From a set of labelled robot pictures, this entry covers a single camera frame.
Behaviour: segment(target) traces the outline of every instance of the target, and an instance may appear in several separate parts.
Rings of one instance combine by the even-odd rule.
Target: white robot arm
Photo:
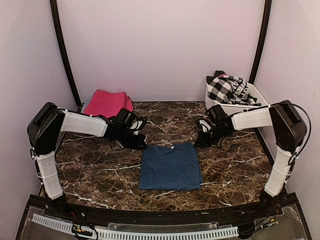
[[[221,138],[237,130],[273,127],[277,153],[269,179],[260,195],[260,202],[265,201],[262,205],[267,209],[282,193],[307,134],[306,124],[294,106],[286,100],[227,116],[220,105],[215,105],[208,110],[211,123],[203,118],[196,121],[199,131],[194,146],[201,148],[216,145]]]
[[[61,132],[73,132],[118,140],[125,148],[145,149],[146,136],[139,133],[146,125],[144,117],[122,108],[117,116],[89,116],[58,108],[47,102],[27,128],[31,157],[36,161],[38,177],[52,200],[63,195],[55,162],[56,145]]]

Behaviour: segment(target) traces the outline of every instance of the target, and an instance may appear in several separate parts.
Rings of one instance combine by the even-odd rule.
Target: white wall
[[[249,78],[264,0],[59,0],[82,101],[204,101],[214,70]]]
[[[320,2],[273,1],[256,86],[269,103],[289,99],[309,113],[312,135],[287,185],[296,192],[313,239],[320,239]],[[263,135],[275,152],[273,131]]]
[[[27,126],[52,101],[75,108],[48,0],[0,1],[0,239],[15,239],[39,190]]]

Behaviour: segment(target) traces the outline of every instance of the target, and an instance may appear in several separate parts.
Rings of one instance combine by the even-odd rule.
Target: folded blue t-shirt
[[[143,150],[139,188],[190,191],[200,189],[203,177],[197,150],[191,142]]]

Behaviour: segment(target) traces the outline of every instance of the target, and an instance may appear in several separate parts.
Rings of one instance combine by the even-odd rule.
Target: white plastic bin
[[[262,106],[268,105],[265,98],[261,95],[261,93],[258,91],[258,89],[255,86],[253,86],[250,83],[247,83],[247,86],[249,88],[250,95],[257,99],[257,101],[256,101],[257,103],[261,103]],[[207,86],[207,89],[205,90],[205,100],[204,101],[205,101],[206,109],[209,109],[215,105],[220,105],[223,108],[223,110],[225,111],[225,113],[228,114],[228,116],[231,114],[242,112],[243,110],[255,109],[255,108],[260,107],[260,106],[249,106],[249,105],[239,105],[239,104],[224,104],[224,103],[220,103],[216,100],[212,100],[211,98],[208,97],[208,86]]]

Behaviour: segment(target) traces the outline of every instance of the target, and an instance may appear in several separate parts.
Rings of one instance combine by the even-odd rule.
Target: pink towel
[[[131,99],[125,92],[110,93],[96,90],[83,113],[93,116],[103,115],[110,118],[116,116],[122,108],[131,112],[134,110]]]

